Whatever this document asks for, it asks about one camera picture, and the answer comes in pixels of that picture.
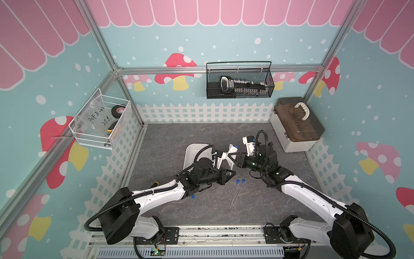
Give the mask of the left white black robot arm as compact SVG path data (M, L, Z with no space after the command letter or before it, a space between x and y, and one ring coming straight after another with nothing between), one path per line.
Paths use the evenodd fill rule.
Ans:
M147 218L144 213L191 197L215 183L225 185L235 175L235 171L215 168L212 160L201 158L166 184L141 191L131 191L127 187L119 189L97 214L85 222L84 229L103 232L109 245L127 237L140 237L158 243L165 235L165 227L158 217Z

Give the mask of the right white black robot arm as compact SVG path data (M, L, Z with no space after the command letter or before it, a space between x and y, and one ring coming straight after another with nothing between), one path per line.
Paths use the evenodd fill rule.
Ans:
M278 164L277 154L270 146L261 145L254 147L253 152L239 152L236 146L230 145L227 159L239 168L259 172L260 179L268 188L295 198L322 218L322 222L308 221L294 215L286 218L281 226L293 237L330 246L344 259L375 259L377 255L369 254L366 250L378 235L389 247L389 251L379 255L379 258L393 259L396 256L392 240L368 221L361 206L334 200L306 184Z

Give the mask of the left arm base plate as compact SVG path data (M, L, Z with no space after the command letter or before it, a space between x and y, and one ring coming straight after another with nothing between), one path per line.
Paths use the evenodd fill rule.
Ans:
M179 239L179 227L165 227L164 230L159 231L150 239L143 237L136 237L138 245L177 245Z

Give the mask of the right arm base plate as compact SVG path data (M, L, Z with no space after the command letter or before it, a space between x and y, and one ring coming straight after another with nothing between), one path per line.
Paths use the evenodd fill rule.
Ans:
M298 244L305 245L307 241L296 238L286 227L266 225L263 227L266 244Z

